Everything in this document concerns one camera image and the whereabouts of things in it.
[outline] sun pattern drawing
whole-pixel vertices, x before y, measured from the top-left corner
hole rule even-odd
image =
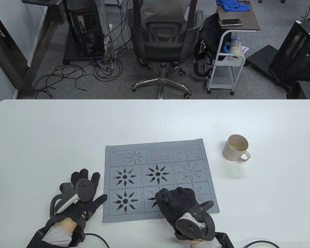
[[[153,173],[150,173],[150,174],[146,175],[148,177],[152,177],[149,183],[151,183],[152,181],[155,181],[155,179],[157,178],[156,179],[157,184],[160,185],[161,179],[164,180],[164,181],[167,181],[167,179],[164,176],[170,174],[169,172],[162,172],[162,171],[164,171],[165,166],[162,169],[159,170],[158,165],[156,165],[156,172],[152,168],[148,168],[148,169],[151,172],[153,172]]]
[[[134,169],[130,170],[128,173],[126,173],[127,170],[125,167],[124,167],[123,173],[120,172],[119,170],[116,170],[118,175],[120,175],[120,176],[113,177],[113,179],[118,179],[118,183],[116,184],[116,186],[121,184],[123,181],[124,181],[124,183],[123,183],[124,188],[126,188],[126,185],[128,184],[128,182],[131,184],[134,184],[134,182],[131,179],[128,179],[128,177],[130,177],[130,178],[137,177],[136,175],[130,175],[133,172],[133,170]]]
[[[201,202],[206,202],[205,200],[203,200],[200,196],[204,196],[204,195],[207,195],[206,193],[202,193],[202,185],[200,187],[198,187],[196,190],[195,190],[195,187],[194,185],[192,184],[192,190],[194,191],[195,193],[195,198],[199,196],[199,200]]]
[[[157,202],[156,202],[156,199],[155,199],[156,193],[151,191],[151,190],[150,190],[150,192],[151,192],[152,195],[154,195],[154,197],[148,198],[147,200],[148,201],[155,201],[154,204],[152,205],[152,208],[153,208],[153,207],[155,207],[157,205]]]
[[[140,153],[141,153],[141,151],[138,153],[136,153],[135,151],[133,151],[133,153],[129,153],[130,157],[127,157],[128,159],[130,159],[129,163],[131,163],[131,162],[136,163],[137,161],[142,162],[140,160],[140,158],[143,158],[143,156],[139,156]]]
[[[189,175],[189,179],[191,180],[191,182],[193,182],[193,176],[200,178],[200,176],[197,173],[202,171],[202,170],[195,170],[197,163],[191,167],[189,162],[187,162],[187,168],[183,165],[180,165],[180,166],[181,166],[181,168],[184,169],[184,171],[182,170],[182,171],[179,171],[178,173],[185,174],[183,177],[183,180],[185,180],[188,177],[188,175]]]
[[[128,210],[128,206],[135,210],[135,207],[132,205],[132,202],[136,202],[138,201],[137,199],[131,199],[131,197],[134,195],[134,192],[132,192],[129,196],[126,193],[126,190],[124,190],[124,199],[123,196],[116,194],[117,197],[119,198],[119,200],[114,201],[113,203],[119,204],[118,208],[116,209],[116,211],[120,210],[121,208],[124,209],[124,212],[126,213]]]

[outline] hand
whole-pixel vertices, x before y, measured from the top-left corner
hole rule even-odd
[[[187,236],[182,235],[176,229],[175,223],[187,212],[187,209],[197,204],[194,191],[182,187],[170,191],[161,189],[156,193],[155,199],[162,214],[175,229],[175,236],[180,240],[188,240],[189,238]]]
[[[80,172],[74,172],[71,175],[71,183],[73,185],[76,185],[76,183],[81,178],[88,178],[88,170],[82,169]],[[93,173],[91,182],[93,183],[95,189],[97,188],[99,184],[100,174],[98,172]],[[60,190],[63,192],[64,183],[60,185]],[[67,209],[65,209],[62,213],[57,215],[63,215],[65,217],[71,218],[74,222],[78,223],[78,225],[81,226],[82,229],[85,228],[85,223],[82,218],[84,218],[85,221],[88,221],[92,215],[96,212],[99,206],[101,206],[106,200],[108,196],[102,195],[98,198],[96,198],[95,201],[91,199],[87,202],[78,201],[77,203],[71,204]]]

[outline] chrome chair base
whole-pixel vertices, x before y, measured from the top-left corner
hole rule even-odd
[[[159,99],[163,99],[165,84],[170,84],[170,85],[173,85],[173,86],[178,86],[178,87],[184,89],[186,91],[186,93],[184,94],[184,99],[190,99],[191,98],[192,91],[191,91],[191,89],[187,85],[182,84],[180,82],[176,82],[176,81],[171,80],[171,79],[168,79],[168,77],[172,73],[174,73],[174,72],[176,72],[178,70],[179,70],[179,74],[181,76],[184,76],[186,74],[185,71],[183,69],[181,69],[179,66],[176,66],[173,69],[171,69],[170,71],[166,72],[166,65],[165,65],[165,63],[161,63],[160,70],[158,70],[155,65],[150,64],[150,65],[148,65],[148,70],[149,71],[154,71],[157,74],[157,78],[150,79],[150,80],[141,80],[141,81],[136,82],[134,85],[131,86],[131,90],[133,92],[135,92],[136,88],[138,86],[140,86],[140,85],[158,82],[160,84],[160,92],[158,94],[158,98]]]

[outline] white metal cart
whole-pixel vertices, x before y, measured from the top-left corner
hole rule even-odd
[[[223,47],[223,40],[226,34],[232,32],[256,32],[260,30],[257,18],[253,11],[250,1],[243,1],[242,3],[250,6],[250,11],[226,12],[221,6],[217,6],[217,12],[221,20],[240,19],[242,26],[223,27],[225,30],[220,38],[220,44],[213,61],[205,62],[206,71],[210,66],[213,66],[211,77],[207,83],[207,93],[211,93],[211,89],[230,89],[231,95],[234,95],[234,89],[239,80],[242,68],[245,64],[246,58],[243,54],[221,53]],[[220,56],[226,56],[224,60],[219,60]]]

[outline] printed worksheet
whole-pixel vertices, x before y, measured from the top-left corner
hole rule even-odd
[[[164,218],[155,200],[161,189],[190,188],[198,203],[219,213],[203,140],[106,146],[102,222]]]

